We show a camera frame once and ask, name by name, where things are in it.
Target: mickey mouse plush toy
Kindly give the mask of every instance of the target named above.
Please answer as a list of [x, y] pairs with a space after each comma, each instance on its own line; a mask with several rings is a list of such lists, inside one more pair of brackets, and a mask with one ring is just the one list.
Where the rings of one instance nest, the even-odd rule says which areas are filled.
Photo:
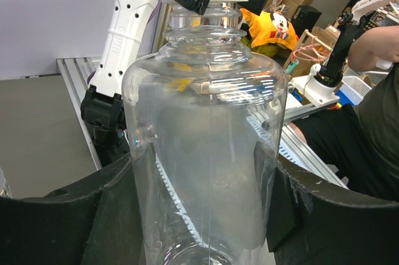
[[271, 12], [270, 18], [274, 27], [277, 29], [278, 32], [287, 32], [289, 29], [289, 22], [286, 17], [278, 12]]

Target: white wall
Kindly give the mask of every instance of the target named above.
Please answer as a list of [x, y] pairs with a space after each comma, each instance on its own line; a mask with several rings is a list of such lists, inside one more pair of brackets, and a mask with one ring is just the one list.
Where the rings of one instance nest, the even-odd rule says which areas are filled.
[[[0, 0], [0, 79], [56, 73], [59, 57], [100, 56], [113, 0]], [[139, 54], [150, 51], [155, 21]]]

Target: transparent jug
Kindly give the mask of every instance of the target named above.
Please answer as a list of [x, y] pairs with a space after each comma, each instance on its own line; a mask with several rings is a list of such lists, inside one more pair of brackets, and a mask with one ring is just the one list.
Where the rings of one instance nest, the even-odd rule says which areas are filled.
[[240, 17], [173, 11], [169, 43], [123, 78], [147, 264], [261, 263], [287, 79]]

